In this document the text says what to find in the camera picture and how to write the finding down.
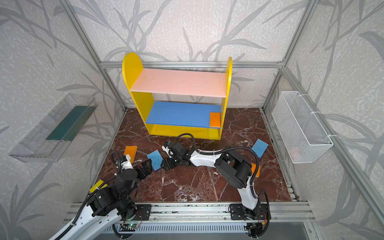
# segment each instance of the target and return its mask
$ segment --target pink shelf board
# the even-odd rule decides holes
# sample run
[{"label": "pink shelf board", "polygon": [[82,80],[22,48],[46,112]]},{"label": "pink shelf board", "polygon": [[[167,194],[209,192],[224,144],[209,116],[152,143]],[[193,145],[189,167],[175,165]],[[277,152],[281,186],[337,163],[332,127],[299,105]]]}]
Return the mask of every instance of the pink shelf board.
[{"label": "pink shelf board", "polygon": [[225,73],[144,68],[132,92],[226,97]]}]

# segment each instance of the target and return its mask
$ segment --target leaf print wallpaper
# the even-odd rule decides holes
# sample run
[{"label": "leaf print wallpaper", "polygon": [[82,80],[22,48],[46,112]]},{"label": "leaf print wallpaper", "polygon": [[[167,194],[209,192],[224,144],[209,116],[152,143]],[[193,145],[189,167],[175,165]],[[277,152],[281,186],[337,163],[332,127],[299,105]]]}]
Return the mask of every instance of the leaf print wallpaper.
[{"label": "leaf print wallpaper", "polygon": [[[288,68],[384,196],[384,1],[319,4]],[[301,200],[308,200],[327,239],[384,239],[384,230],[332,150],[312,164],[293,165],[266,111]]]},{"label": "leaf print wallpaper", "polygon": [[[0,239],[48,239],[82,201],[124,112],[57,1],[0,2]],[[95,112],[56,163],[8,154],[68,93]]]},{"label": "leaf print wallpaper", "polygon": [[[101,61],[122,61],[129,52],[143,61],[227,61],[229,56],[234,61],[281,61],[307,5],[307,0],[70,2]],[[126,106],[134,107],[121,69],[108,72]],[[262,106],[276,73],[277,69],[235,69],[228,106]],[[159,94],[154,99],[221,101]]]}]

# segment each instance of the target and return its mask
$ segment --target brown marble table surface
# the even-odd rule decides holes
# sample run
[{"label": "brown marble table surface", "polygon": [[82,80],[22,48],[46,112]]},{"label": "brown marble table surface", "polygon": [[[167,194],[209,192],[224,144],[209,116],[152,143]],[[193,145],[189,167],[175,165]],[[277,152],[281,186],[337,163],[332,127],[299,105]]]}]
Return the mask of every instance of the brown marble table surface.
[{"label": "brown marble table surface", "polygon": [[[116,150],[122,155],[125,146],[137,145],[135,166],[147,160],[147,154],[156,149],[163,158],[167,157],[161,146],[173,139],[174,137],[149,135],[138,111],[128,109],[109,152]],[[269,146],[260,159],[261,173],[255,180],[256,193],[265,189],[270,201],[291,201],[260,109],[228,108],[221,140],[196,139],[196,144],[203,150],[218,150],[225,146],[252,147],[257,139],[268,143]],[[180,138],[180,142],[186,147],[192,147],[189,138]],[[245,154],[251,162],[255,162],[248,151],[239,152]],[[116,167],[108,156],[98,179],[109,179],[115,172]],[[237,189],[229,185],[217,169],[205,166],[177,166],[170,171],[159,169],[139,182],[137,191],[135,202],[241,201]]]}]

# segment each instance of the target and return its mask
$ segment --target blue sponge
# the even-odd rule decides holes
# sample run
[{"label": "blue sponge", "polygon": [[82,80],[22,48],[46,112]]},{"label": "blue sponge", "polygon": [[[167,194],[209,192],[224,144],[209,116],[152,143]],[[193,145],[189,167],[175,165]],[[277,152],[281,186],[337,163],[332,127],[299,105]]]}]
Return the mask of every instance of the blue sponge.
[{"label": "blue sponge", "polygon": [[161,162],[163,161],[162,156],[159,153],[159,150],[153,151],[147,155],[148,159],[152,160],[153,170],[158,170],[160,168]]},{"label": "blue sponge", "polygon": [[259,158],[261,158],[267,147],[268,147],[268,143],[265,143],[260,139],[257,139],[255,145],[252,147],[252,150],[254,150],[256,155]]}]

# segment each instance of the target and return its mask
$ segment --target transparent plastic basket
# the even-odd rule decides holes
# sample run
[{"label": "transparent plastic basket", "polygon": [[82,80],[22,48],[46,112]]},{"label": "transparent plastic basket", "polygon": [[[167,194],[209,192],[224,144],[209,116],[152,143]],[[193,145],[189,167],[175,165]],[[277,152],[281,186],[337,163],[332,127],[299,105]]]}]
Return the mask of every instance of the transparent plastic basket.
[{"label": "transparent plastic basket", "polygon": [[[75,113],[76,106],[83,107]],[[9,155],[22,162],[57,162],[96,107],[94,97],[68,94]]]},{"label": "transparent plastic basket", "polygon": [[310,163],[333,146],[324,127],[297,91],[281,92],[272,116],[293,163]]}]

